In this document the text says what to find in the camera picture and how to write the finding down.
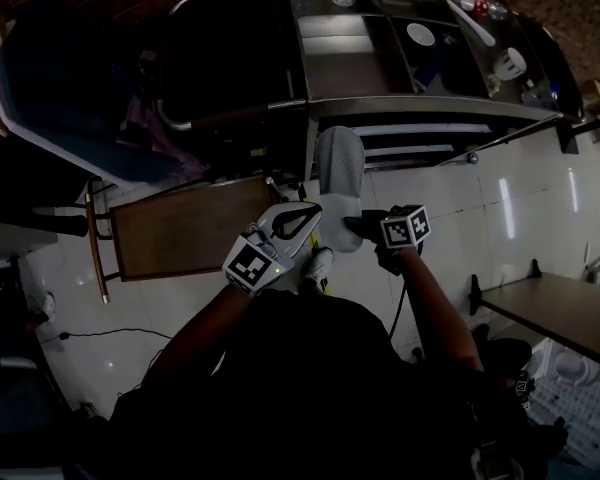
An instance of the person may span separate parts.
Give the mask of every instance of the person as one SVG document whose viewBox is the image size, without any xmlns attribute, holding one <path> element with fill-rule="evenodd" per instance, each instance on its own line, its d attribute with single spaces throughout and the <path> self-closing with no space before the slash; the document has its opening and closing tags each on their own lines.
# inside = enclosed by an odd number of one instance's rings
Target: person
<svg viewBox="0 0 600 480">
<path fill-rule="evenodd" d="M 381 243 L 377 229 L 355 224 Z M 320 249 L 297 295 L 251 299 L 228 285 L 178 332 L 140 388 L 119 398 L 99 476 L 487 478 L 515 456 L 539 471 L 526 478 L 542 478 L 525 411 L 483 371 L 417 249 L 376 252 L 404 279 L 423 366 L 399 358 L 366 308 L 323 294 L 334 255 Z M 476 462 L 482 445 L 491 448 Z"/>
</svg>

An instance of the wire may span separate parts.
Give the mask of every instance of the wire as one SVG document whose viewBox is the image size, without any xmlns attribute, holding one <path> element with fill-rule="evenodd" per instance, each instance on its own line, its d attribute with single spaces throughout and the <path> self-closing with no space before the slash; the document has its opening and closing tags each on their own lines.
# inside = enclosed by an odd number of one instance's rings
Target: wire
<svg viewBox="0 0 600 480">
<path fill-rule="evenodd" d="M 398 310 L 396 311 L 396 316 L 393 319 L 393 325 L 391 326 L 391 331 L 389 331 L 389 339 L 393 338 L 393 333 L 396 330 L 396 325 L 398 325 L 398 318 L 400 318 L 400 313 L 402 312 L 402 303 L 404 302 L 404 294 L 407 293 L 407 283 L 402 285 L 402 295 L 400 295 L 400 302 L 398 303 Z"/>
<path fill-rule="evenodd" d="M 57 340 L 58 338 L 60 338 L 60 341 L 65 341 L 65 340 L 68 340 L 70 337 L 86 338 L 89 336 L 104 336 L 105 334 L 114 334 L 116 332 L 146 332 L 147 334 L 155 334 L 157 336 L 161 336 L 168 340 L 173 339 L 171 336 L 167 336 L 166 334 L 162 334 L 157 331 L 150 331 L 149 329 L 140 329 L 138 327 L 123 327 L 121 329 L 113 329 L 112 331 L 93 332 L 93 333 L 89 333 L 89 334 L 73 334 L 71 332 L 61 332 L 60 334 L 58 334 L 57 336 L 54 336 L 53 338 L 49 338 L 48 340 L 41 341 L 40 345 L 44 345 L 45 343 L 49 343 L 50 341 Z"/>
</svg>

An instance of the black glove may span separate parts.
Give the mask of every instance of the black glove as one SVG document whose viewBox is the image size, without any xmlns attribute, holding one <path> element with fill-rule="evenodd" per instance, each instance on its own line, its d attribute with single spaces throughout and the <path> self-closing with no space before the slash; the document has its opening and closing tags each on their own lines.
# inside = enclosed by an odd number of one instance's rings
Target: black glove
<svg viewBox="0 0 600 480">
<path fill-rule="evenodd" d="M 394 255 L 400 252 L 400 249 L 388 250 L 385 247 L 380 222 L 388 217 L 406 215 L 410 213 L 411 208 L 410 206 L 394 206 L 389 212 L 386 210 L 364 210 L 362 217 L 344 218 L 344 224 L 350 231 L 376 244 L 375 253 L 378 256 L 378 264 L 395 276 L 400 275 L 400 266 L 395 261 Z M 422 254 L 422 242 L 418 245 L 418 254 Z"/>
</svg>

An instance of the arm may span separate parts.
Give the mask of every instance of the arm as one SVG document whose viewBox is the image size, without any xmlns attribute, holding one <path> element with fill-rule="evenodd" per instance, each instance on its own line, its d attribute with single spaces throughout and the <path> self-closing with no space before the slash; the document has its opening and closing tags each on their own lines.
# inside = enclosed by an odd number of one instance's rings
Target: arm
<svg viewBox="0 0 600 480">
<path fill-rule="evenodd" d="M 469 329 L 417 250 L 402 249 L 395 258 L 400 265 L 427 356 L 436 361 L 457 362 L 465 368 L 482 371 L 478 350 Z"/>
<path fill-rule="evenodd" d="M 142 386 L 208 377 L 244 317 L 251 299 L 231 285 L 194 316 L 169 342 L 145 375 Z"/>
</svg>

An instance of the tile floor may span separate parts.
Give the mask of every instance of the tile floor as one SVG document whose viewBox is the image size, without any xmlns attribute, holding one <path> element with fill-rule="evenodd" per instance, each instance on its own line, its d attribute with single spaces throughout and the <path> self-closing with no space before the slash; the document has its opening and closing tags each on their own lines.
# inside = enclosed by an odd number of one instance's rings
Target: tile floor
<svg viewBox="0 0 600 480">
<path fill-rule="evenodd" d="M 578 277 L 585 249 L 600 251 L 600 143 L 578 138 L 580 155 L 563 155 L 553 131 L 480 153 L 477 165 L 379 172 L 365 175 L 365 208 L 424 203 L 432 236 L 423 258 L 442 289 L 473 326 L 489 319 L 481 309 L 472 319 L 467 308 L 471 274 L 482 287 L 527 275 L 532 258 L 541 269 Z M 116 205 L 155 190 L 108 194 Z M 308 192 L 318 197 L 312 183 Z M 111 243 L 102 243 L 105 270 L 116 269 Z M 143 327 L 174 335 L 225 284 L 221 273 L 135 283 L 109 283 L 111 304 L 103 305 L 93 275 L 86 238 L 59 237 L 57 244 L 23 261 L 30 290 L 52 291 L 57 319 L 38 332 L 44 340 L 61 331 L 100 332 Z M 338 254 L 329 276 L 333 295 L 345 297 L 375 313 L 388 328 L 402 283 L 376 264 L 365 243 L 354 254 Z M 405 301 L 394 346 L 408 358 L 418 334 Z M 165 340 L 141 333 L 71 338 L 44 345 L 49 363 L 70 403 L 87 400 L 105 416 L 117 394 L 140 382 Z"/>
</svg>

